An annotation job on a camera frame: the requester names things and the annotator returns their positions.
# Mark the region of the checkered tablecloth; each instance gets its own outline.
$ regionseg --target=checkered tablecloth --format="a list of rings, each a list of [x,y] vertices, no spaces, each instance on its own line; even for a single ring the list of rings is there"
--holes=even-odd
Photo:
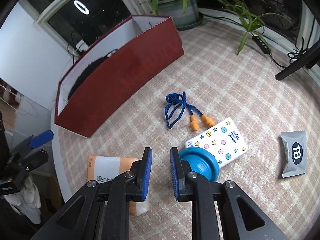
[[[207,22],[181,32],[185,55],[150,80],[89,138],[59,128],[61,156],[68,184],[75,193],[85,182],[87,156],[141,158],[153,150],[150,211],[131,217],[130,238],[191,239],[191,203],[174,200],[169,150],[184,147],[193,132],[188,114],[171,129],[164,119],[165,96],[183,91],[191,104],[216,122],[230,116],[249,151],[220,170],[218,182],[234,180],[279,226],[290,240],[301,239],[318,215],[320,200],[320,93],[304,71],[276,81],[279,72],[269,57],[248,39],[237,56],[241,31]],[[285,54],[274,57],[287,64]],[[284,153],[283,131],[305,130],[307,174],[279,179]]]

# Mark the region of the open cardboard box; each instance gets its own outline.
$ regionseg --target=open cardboard box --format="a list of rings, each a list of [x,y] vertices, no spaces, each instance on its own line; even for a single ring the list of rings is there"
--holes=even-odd
[[[115,49],[68,100],[83,70]],[[182,55],[171,18],[129,17],[97,40],[61,79],[55,124],[90,137],[129,97]]]

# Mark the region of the gray packet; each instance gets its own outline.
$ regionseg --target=gray packet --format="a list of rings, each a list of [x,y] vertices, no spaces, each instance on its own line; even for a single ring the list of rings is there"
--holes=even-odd
[[[282,132],[284,153],[287,164],[282,172],[282,177],[287,178],[307,172],[307,143],[306,132]]]

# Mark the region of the bolt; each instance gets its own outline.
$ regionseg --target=bolt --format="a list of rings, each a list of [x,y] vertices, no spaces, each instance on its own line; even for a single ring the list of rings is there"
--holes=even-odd
[[[124,176],[125,176],[126,178],[132,178],[132,177],[134,176],[134,172],[133,172],[133,171],[126,171],[126,172],[124,173]]]
[[[227,180],[224,184],[226,184],[228,188],[234,188],[236,186],[232,180]]]
[[[195,179],[198,176],[198,173],[196,173],[195,171],[189,171],[188,172],[188,177],[190,179]]]
[[[87,182],[87,187],[95,187],[97,185],[97,182],[95,180],[89,180]]]

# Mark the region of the blue rubber cup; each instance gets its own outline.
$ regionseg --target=blue rubber cup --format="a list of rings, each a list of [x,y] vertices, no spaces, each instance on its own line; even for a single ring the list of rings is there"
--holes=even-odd
[[[216,158],[200,147],[189,147],[180,153],[180,159],[190,163],[191,170],[205,176],[209,181],[217,181],[219,164]]]

